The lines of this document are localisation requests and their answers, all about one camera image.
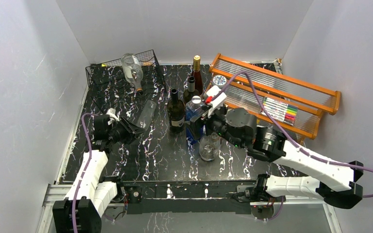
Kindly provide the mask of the green bottle silver cap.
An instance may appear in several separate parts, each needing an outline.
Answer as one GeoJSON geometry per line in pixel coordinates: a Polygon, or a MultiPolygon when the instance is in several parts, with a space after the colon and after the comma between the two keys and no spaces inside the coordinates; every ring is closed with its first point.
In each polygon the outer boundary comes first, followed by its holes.
{"type": "Polygon", "coordinates": [[[187,81],[187,88],[183,93],[184,104],[187,104],[192,100],[194,96],[199,96],[199,91],[195,88],[195,78],[193,76],[189,77],[187,81]]]}

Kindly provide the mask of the dark red wine bottle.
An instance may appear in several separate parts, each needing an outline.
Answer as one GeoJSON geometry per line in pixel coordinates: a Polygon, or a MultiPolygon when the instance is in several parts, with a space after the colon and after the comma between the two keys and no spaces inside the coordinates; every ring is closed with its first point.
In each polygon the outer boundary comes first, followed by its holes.
{"type": "Polygon", "coordinates": [[[191,76],[195,78],[195,89],[201,95],[203,93],[203,81],[201,75],[201,57],[199,55],[195,55],[193,58],[193,67],[191,76]]]}

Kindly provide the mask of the slim clear glass bottle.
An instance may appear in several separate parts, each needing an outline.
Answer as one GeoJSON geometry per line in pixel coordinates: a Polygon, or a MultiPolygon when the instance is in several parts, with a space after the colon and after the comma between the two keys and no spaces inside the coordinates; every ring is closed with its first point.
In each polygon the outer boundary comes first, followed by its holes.
{"type": "Polygon", "coordinates": [[[153,119],[156,107],[157,103],[155,101],[147,100],[142,108],[140,116],[137,119],[136,125],[143,130],[147,130],[153,119]]]}

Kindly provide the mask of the clear bottle blue label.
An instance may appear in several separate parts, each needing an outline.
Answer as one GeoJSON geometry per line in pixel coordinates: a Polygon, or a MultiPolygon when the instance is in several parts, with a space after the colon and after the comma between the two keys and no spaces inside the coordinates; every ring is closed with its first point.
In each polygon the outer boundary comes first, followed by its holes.
{"type": "Polygon", "coordinates": [[[205,135],[200,139],[199,155],[204,161],[213,161],[220,151],[220,136],[217,133],[205,135]]]}

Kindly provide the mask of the dark green labelled wine bottle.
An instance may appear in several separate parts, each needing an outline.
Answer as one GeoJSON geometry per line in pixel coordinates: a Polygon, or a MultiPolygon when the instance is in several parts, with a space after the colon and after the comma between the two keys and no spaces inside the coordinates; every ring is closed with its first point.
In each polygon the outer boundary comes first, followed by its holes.
{"type": "Polygon", "coordinates": [[[170,100],[167,103],[167,113],[169,116],[170,131],[179,133],[184,129],[185,104],[179,99],[178,90],[170,90],[170,100]]]}

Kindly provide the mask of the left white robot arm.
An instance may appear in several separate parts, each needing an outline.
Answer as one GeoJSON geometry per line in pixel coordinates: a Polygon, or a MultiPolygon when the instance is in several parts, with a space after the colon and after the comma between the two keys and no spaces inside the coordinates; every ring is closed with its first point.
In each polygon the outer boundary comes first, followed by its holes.
{"type": "Polygon", "coordinates": [[[115,143],[131,144],[144,134],[148,124],[132,123],[113,112],[103,115],[92,114],[93,134],[90,135],[81,116],[87,148],[77,176],[62,200],[54,202],[52,214],[58,233],[99,233],[102,229],[102,216],[110,203],[127,205],[129,189],[124,188],[118,176],[102,177],[109,154],[115,143]]]}

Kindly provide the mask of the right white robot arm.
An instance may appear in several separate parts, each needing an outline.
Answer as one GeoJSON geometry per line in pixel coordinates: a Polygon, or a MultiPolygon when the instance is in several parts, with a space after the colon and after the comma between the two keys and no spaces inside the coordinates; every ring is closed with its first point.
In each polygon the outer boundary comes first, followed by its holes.
{"type": "Polygon", "coordinates": [[[238,191],[237,197],[266,201],[281,196],[301,196],[323,200],[341,209],[351,209],[363,199],[362,163],[337,163],[306,148],[292,144],[289,137],[268,127],[259,126],[255,115],[243,108],[224,107],[209,114],[203,107],[185,122],[193,138],[201,128],[215,133],[256,160],[292,167],[301,177],[278,177],[261,174],[255,186],[238,191]]]}

